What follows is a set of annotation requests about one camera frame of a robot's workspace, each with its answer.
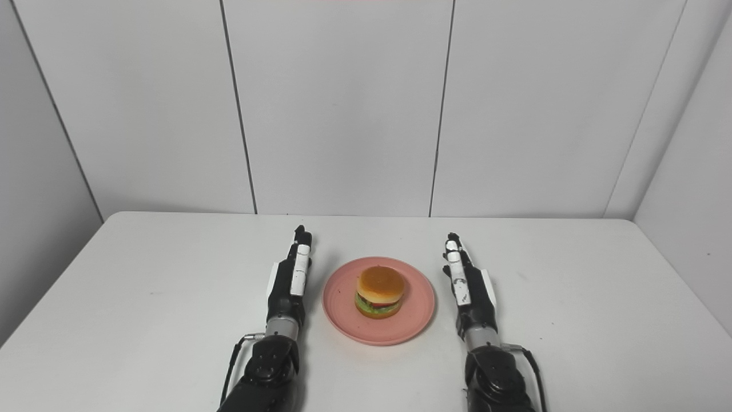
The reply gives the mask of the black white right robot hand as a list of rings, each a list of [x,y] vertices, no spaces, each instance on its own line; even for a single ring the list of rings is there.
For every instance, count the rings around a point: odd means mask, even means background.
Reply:
[[[457,307],[457,334],[466,345],[500,345],[496,305],[487,271],[476,268],[457,233],[447,235],[443,273],[450,281]]]

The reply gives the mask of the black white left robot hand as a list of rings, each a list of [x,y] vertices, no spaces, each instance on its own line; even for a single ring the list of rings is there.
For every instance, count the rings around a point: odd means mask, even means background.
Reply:
[[[277,264],[268,296],[267,321],[288,318],[301,328],[304,325],[304,290],[312,265],[313,235],[303,225],[296,227],[295,237],[285,260]]]

